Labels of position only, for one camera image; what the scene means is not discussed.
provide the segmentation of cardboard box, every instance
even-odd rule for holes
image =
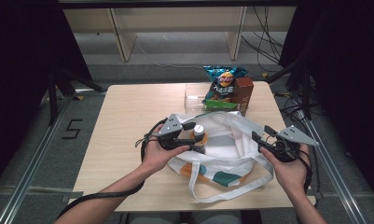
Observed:
[[[245,116],[250,103],[251,94],[253,93],[254,83],[250,77],[236,78],[231,102],[239,104],[239,111]]]

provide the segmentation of bottle cap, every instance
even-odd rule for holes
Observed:
[[[196,125],[195,128],[193,128],[193,133],[195,134],[195,136],[203,134],[204,133],[203,126],[201,126],[200,124]]]

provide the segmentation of bag strap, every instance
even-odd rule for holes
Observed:
[[[259,164],[261,164],[269,173],[237,189],[234,189],[229,192],[217,194],[209,198],[198,198],[195,195],[195,185],[196,185],[196,180],[198,179],[199,168],[201,166],[201,163],[199,161],[193,161],[192,172],[191,172],[189,185],[188,185],[189,192],[200,203],[213,203],[213,202],[220,201],[220,200],[230,200],[230,199],[239,197],[243,195],[244,193],[247,193],[253,189],[257,189],[271,182],[271,180],[273,179],[273,166],[262,155],[258,155],[253,159],[256,160],[256,162],[258,162]]]

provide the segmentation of snack bag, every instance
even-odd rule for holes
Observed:
[[[212,85],[203,102],[215,100],[230,102],[233,93],[234,81],[238,77],[244,77],[248,71],[243,67],[204,66]]]

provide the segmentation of bottle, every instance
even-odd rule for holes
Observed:
[[[204,132],[203,126],[201,126],[200,124],[197,124],[197,125],[195,125],[195,128],[193,128],[193,132],[190,133],[190,138],[191,139],[195,139],[196,137],[199,138],[199,137],[201,137],[201,135],[204,135],[204,137],[201,139],[200,142],[195,143],[192,150],[196,151],[196,152],[199,152],[201,154],[205,154],[206,153],[205,145],[207,143],[208,136]]]

